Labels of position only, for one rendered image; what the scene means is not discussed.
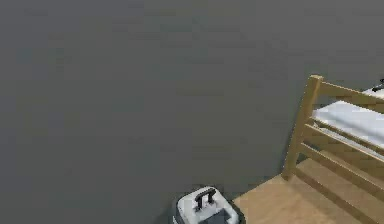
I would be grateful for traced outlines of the wooden bed with white mattress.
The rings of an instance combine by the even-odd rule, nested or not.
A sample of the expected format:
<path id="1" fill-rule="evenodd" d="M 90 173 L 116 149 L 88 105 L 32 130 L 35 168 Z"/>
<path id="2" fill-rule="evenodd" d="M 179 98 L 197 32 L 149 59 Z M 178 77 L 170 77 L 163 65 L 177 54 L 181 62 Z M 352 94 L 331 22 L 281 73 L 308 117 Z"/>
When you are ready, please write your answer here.
<path id="1" fill-rule="evenodd" d="M 384 224 L 298 168 L 304 155 L 384 202 L 384 78 L 365 91 L 308 77 L 281 177 L 297 177 L 362 224 Z"/>

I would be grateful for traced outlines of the metal garbage can with lid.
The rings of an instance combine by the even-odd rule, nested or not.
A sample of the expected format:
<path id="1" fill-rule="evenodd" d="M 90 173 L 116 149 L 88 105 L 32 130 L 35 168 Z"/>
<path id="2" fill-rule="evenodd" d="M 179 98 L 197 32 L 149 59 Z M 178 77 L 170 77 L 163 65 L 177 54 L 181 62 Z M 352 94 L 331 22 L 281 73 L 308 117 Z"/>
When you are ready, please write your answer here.
<path id="1" fill-rule="evenodd" d="M 168 224 L 246 224 L 246 219 L 219 189 L 203 186 L 172 203 Z"/>

